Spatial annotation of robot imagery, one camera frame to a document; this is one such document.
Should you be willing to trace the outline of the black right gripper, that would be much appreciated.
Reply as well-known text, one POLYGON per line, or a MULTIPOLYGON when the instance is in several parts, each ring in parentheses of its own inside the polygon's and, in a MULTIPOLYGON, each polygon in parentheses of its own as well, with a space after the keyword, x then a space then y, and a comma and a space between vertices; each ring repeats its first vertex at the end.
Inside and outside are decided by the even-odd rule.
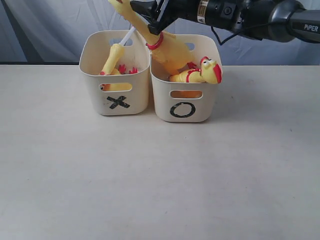
POLYGON ((177 19, 207 25, 223 30, 232 30, 241 11, 243 0, 131 0, 134 12, 146 18, 148 30, 159 35, 177 19))

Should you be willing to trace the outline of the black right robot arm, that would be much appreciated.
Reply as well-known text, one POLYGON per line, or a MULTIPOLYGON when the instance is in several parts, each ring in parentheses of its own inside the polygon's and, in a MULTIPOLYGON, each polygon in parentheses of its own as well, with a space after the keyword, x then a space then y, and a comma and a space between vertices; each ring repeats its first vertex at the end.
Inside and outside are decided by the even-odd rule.
POLYGON ((235 36, 287 43, 293 39, 320 42, 320 12, 307 10, 297 0, 132 0, 134 12, 158 35, 177 19, 229 31, 223 45, 235 36))

